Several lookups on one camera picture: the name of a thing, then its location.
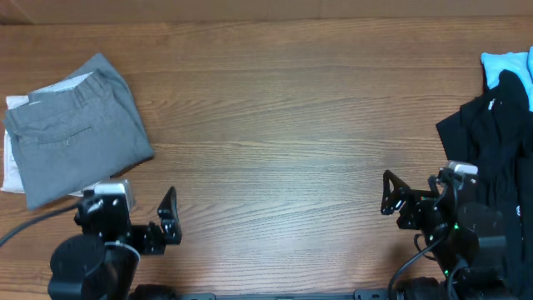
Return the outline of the grey shorts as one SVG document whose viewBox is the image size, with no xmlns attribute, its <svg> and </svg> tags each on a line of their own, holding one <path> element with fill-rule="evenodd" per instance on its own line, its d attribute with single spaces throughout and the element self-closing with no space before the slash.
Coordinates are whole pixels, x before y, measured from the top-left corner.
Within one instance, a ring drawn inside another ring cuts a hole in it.
<svg viewBox="0 0 533 300">
<path fill-rule="evenodd" d="M 154 155 L 127 82 L 101 53 L 30 92 L 3 124 L 30 210 Z"/>
</svg>

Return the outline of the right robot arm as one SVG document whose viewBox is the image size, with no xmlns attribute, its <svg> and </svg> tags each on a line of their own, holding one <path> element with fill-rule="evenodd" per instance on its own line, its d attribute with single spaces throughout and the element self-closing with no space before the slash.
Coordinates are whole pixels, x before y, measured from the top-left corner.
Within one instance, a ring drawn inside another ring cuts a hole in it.
<svg viewBox="0 0 533 300">
<path fill-rule="evenodd" d="M 400 229 L 416 231 L 426 245 L 405 262 L 387 286 L 390 299 L 509 299 L 504 279 L 506 235 L 503 216 L 475 199 L 478 168 L 450 162 L 428 179 L 429 190 L 411 188 L 392 171 L 383 173 L 381 214 L 398 213 Z M 418 259 L 429 258 L 443 282 L 400 280 Z"/>
</svg>

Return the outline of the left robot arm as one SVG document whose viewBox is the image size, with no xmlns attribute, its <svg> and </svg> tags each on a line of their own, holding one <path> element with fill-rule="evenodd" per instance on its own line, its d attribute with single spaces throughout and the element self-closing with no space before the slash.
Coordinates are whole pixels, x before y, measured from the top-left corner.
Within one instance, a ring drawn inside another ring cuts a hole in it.
<svg viewBox="0 0 533 300">
<path fill-rule="evenodd" d="M 157 208 L 159 224 L 133 225 L 132 206 L 127 182 L 101 182 L 84 193 L 74 218 L 82 234 L 60 244 L 50 260 L 52 299 L 129 299 L 141 256 L 181 243 L 174 187 Z"/>
</svg>

